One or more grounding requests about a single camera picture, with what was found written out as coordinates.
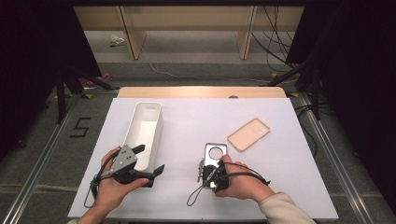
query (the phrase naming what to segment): sleeve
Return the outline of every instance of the sleeve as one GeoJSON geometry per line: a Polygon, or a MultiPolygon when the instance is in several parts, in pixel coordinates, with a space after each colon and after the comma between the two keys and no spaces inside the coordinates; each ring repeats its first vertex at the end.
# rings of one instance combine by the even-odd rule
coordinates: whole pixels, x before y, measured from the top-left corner
{"type": "Polygon", "coordinates": [[[76,219],[72,219],[69,222],[67,222],[67,224],[77,224],[77,220],[76,219]]]}
{"type": "Polygon", "coordinates": [[[295,205],[287,193],[277,193],[260,202],[259,207],[271,224],[315,224],[307,213],[295,205]]]}

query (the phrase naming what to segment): white plastic container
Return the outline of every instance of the white plastic container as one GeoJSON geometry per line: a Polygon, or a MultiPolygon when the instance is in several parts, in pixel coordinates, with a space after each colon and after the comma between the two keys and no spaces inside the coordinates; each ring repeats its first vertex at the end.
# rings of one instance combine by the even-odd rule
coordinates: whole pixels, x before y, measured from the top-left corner
{"type": "Polygon", "coordinates": [[[162,130],[161,104],[155,102],[138,103],[134,108],[134,114],[123,143],[130,148],[145,145],[145,150],[136,155],[136,170],[148,173],[154,171],[162,130]]]}

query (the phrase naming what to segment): gray floor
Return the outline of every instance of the gray floor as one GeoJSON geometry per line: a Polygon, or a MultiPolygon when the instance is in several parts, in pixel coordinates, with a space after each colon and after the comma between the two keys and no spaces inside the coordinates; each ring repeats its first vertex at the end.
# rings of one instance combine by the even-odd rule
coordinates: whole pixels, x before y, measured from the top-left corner
{"type": "MultiPolygon", "coordinates": [[[[113,86],[258,86],[271,81],[274,70],[268,66],[266,54],[252,41],[249,57],[239,59],[234,34],[217,32],[152,32],[148,33],[144,52],[137,61],[131,61],[125,47],[111,48],[110,36],[122,36],[120,32],[88,32],[96,60],[103,72],[111,72],[113,86]]],[[[264,43],[262,34],[256,34],[264,43]]],[[[277,45],[272,50],[282,55],[277,45]]],[[[269,59],[272,67],[278,70],[289,68],[269,59]]],[[[295,77],[282,83],[286,92],[294,92],[295,77]]],[[[87,90],[88,97],[72,96],[67,99],[69,105],[75,103],[62,135],[50,154],[48,164],[38,178],[30,200],[26,204],[19,223],[66,223],[69,206],[74,200],[81,178],[88,165],[96,139],[105,121],[106,112],[116,92],[101,89],[87,90]],[[71,138],[73,134],[82,134],[75,130],[79,118],[80,125],[89,127],[85,137],[71,138]]],[[[43,148],[56,128],[57,103],[55,92],[48,98],[48,108],[43,109],[35,125],[25,137],[27,147],[15,148],[0,163],[0,218],[6,217],[7,210],[28,179],[40,158],[43,148]]],[[[302,104],[301,97],[290,97],[294,107],[302,104]]],[[[321,124],[330,136],[333,147],[351,181],[363,198],[373,222],[396,223],[382,195],[367,175],[359,158],[353,155],[353,148],[331,109],[320,109],[321,124]]],[[[325,153],[323,145],[315,135],[315,130],[307,115],[301,119],[302,125],[315,136],[318,154],[315,157],[325,185],[331,195],[340,219],[322,221],[322,223],[363,223],[354,212],[332,163],[325,153]]],[[[314,141],[306,136],[314,151],[314,141]]]]}

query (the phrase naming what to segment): hand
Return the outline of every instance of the hand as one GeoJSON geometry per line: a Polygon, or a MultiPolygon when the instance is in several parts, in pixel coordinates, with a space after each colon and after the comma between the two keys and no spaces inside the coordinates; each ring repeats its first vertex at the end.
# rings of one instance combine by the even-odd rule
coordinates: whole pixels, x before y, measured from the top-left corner
{"type": "MultiPolygon", "coordinates": [[[[116,147],[102,158],[102,164],[105,163],[107,158],[110,157],[111,154],[119,150],[119,147],[116,147]]],[[[108,171],[113,164],[113,160],[111,160],[105,167],[104,171],[108,171]]],[[[130,193],[131,191],[143,187],[149,182],[146,178],[137,179],[136,181],[123,185],[117,182],[114,178],[110,177],[107,179],[103,179],[98,188],[98,194],[95,199],[94,206],[90,208],[87,213],[82,216],[78,220],[78,224],[84,223],[100,223],[105,219],[105,217],[110,213],[113,209],[118,207],[124,197],[130,193]]]]}
{"type": "MultiPolygon", "coordinates": [[[[232,162],[230,156],[224,155],[221,159],[225,164],[225,170],[227,174],[232,174],[236,172],[250,172],[241,166],[227,164],[227,162],[232,162]]],[[[246,166],[241,162],[236,162],[236,164],[246,166]]],[[[229,177],[230,185],[227,189],[219,190],[216,193],[218,197],[233,197],[241,200],[251,199],[256,203],[260,203],[266,198],[274,195],[275,193],[270,187],[263,184],[259,179],[249,176],[249,175],[236,175],[229,177]]]]}

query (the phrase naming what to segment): white table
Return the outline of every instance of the white table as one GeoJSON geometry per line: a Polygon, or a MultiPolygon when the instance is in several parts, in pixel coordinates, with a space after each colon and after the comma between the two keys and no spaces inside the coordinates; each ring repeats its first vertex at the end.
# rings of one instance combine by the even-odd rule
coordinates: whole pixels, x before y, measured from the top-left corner
{"type": "Polygon", "coordinates": [[[206,143],[225,143],[234,161],[242,161],[267,180],[274,191],[285,191],[312,218],[338,218],[318,167],[306,143],[290,100],[278,99],[160,99],[117,98],[109,108],[87,171],[71,207],[70,217],[81,217],[89,183],[98,172],[100,160],[122,144],[139,102],[163,106],[163,132],[156,166],[165,164],[152,189],[129,194],[107,217],[127,220],[210,221],[263,220],[253,201],[217,198],[203,189],[195,205],[188,207],[196,182],[198,163],[206,143]],[[241,153],[227,136],[253,118],[271,127],[271,132],[241,153]]]}

